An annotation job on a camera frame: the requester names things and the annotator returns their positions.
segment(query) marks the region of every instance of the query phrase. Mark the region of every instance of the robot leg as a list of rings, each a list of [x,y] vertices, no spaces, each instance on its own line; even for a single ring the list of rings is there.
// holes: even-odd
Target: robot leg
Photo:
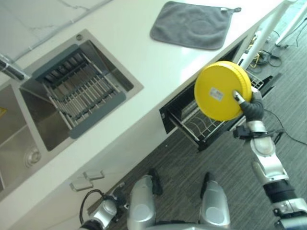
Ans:
[[[227,198],[222,187],[207,173],[201,189],[200,224],[230,228]]]
[[[163,190],[157,172],[150,169],[148,174],[137,181],[132,189],[127,218],[129,230],[144,230],[155,224],[153,195],[161,195]]]

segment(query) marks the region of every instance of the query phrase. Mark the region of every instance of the sink drain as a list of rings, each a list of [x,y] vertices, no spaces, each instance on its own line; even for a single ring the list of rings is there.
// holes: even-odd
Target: sink drain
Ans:
[[[31,168],[34,164],[39,162],[41,158],[42,155],[38,151],[37,147],[30,147],[24,154],[24,165],[27,168]]]

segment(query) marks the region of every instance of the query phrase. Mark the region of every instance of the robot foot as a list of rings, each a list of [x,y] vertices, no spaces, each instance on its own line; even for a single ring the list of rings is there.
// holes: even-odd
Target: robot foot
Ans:
[[[148,175],[152,177],[152,182],[153,182],[153,194],[156,194],[157,196],[162,195],[163,193],[163,188],[160,182],[160,177],[156,169],[150,169],[148,171]]]
[[[201,199],[206,191],[207,182],[209,181],[215,181],[215,177],[211,172],[207,172],[205,175],[205,178],[203,179],[202,186],[201,186]]]

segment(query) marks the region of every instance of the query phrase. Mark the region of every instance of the faucet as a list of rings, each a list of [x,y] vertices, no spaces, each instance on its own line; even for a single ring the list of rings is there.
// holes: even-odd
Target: faucet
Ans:
[[[2,54],[0,54],[0,71],[17,81],[22,81],[25,77],[28,78],[22,69],[12,65],[12,62]]]

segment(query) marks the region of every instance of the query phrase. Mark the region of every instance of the sticker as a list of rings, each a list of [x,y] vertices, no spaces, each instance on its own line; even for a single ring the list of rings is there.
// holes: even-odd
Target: sticker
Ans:
[[[210,90],[210,96],[218,101],[221,101],[224,94],[221,91],[218,91],[216,88],[212,87]]]

